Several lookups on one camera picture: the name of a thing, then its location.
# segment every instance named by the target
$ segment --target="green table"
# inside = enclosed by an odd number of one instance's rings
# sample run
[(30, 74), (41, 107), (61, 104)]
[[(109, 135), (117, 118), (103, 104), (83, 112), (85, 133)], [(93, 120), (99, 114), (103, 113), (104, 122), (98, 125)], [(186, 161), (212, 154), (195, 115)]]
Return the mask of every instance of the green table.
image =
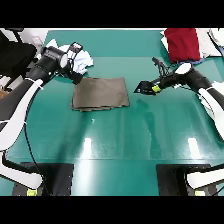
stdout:
[[(197, 96), (166, 89), (156, 97), (134, 94), (141, 80), (158, 77), (152, 62), (169, 64), (159, 31), (50, 31), (45, 44), (77, 41), (94, 59), (88, 76), (125, 77), (130, 107), (81, 113), (70, 109), (74, 85), (55, 78), (36, 96), (27, 120), (37, 162), (74, 163), (72, 195), (158, 195), (156, 164), (224, 162), (224, 143)], [(222, 58), (196, 66), (222, 81)], [(189, 145), (195, 138), (196, 150)], [(8, 158), (31, 162), (22, 132)], [(0, 195), (13, 183), (0, 179)]]

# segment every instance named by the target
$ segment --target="chair armrest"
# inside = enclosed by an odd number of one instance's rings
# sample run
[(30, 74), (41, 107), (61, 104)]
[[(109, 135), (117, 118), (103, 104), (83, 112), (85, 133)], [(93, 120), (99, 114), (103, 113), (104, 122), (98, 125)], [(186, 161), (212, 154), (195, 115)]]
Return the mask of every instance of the chair armrest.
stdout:
[(5, 28), (5, 30), (10, 30), (13, 32), (22, 32), (24, 28)]

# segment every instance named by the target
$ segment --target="gray folded fabric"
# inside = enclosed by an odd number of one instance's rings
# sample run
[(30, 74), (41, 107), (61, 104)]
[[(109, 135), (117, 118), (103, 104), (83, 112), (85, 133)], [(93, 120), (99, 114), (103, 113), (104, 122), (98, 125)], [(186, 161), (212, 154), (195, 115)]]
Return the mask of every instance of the gray folded fabric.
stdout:
[(83, 78), (75, 86), (71, 108), (80, 111), (109, 110), (129, 106), (124, 78)]

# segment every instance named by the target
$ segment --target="white wall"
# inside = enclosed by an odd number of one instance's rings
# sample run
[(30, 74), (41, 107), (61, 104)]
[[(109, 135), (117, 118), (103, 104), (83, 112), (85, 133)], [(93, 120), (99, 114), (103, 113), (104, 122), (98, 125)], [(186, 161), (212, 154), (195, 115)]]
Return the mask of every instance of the white wall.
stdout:
[[(25, 43), (33, 43), (32, 36), (39, 36), (42, 42), (44, 42), (47, 32), (49, 30), (96, 30), (96, 29), (111, 29), (111, 28), (25, 28), (23, 32), (20, 33), (21, 39)], [(124, 30), (140, 30), (140, 28), (123, 28)], [(163, 30), (165, 28), (141, 28), (141, 30)], [(0, 30), (9, 38), (9, 40), (16, 40), (11, 31), (7, 31), (4, 28)]]

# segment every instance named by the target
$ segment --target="robotic arm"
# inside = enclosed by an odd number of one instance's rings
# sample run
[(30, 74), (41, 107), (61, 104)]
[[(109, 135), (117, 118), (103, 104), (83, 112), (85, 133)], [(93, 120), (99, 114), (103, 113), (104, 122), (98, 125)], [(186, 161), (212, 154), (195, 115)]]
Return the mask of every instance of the robotic arm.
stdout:
[[(69, 50), (76, 55), (82, 46), (73, 43)], [(42, 58), (25, 80), (0, 101), (0, 175), (31, 189), (37, 189), (42, 183), (40, 174), (6, 160), (6, 151), (15, 143), (23, 129), (26, 115), (32, 99), (39, 89), (48, 83), (56, 71), (78, 84), (82, 76), (72, 71), (67, 53), (54, 47), (43, 48)]]
[[(160, 77), (154, 81), (141, 81), (135, 93), (156, 95), (163, 89), (178, 85), (188, 85), (192, 91), (203, 97), (209, 104), (217, 131), (224, 140), (224, 96), (213, 88), (210, 81), (196, 71), (190, 63), (184, 63), (168, 73), (163, 62), (152, 59), (159, 68)], [(193, 189), (200, 189), (224, 180), (224, 164), (209, 169), (194, 169), (186, 175), (187, 184)]]

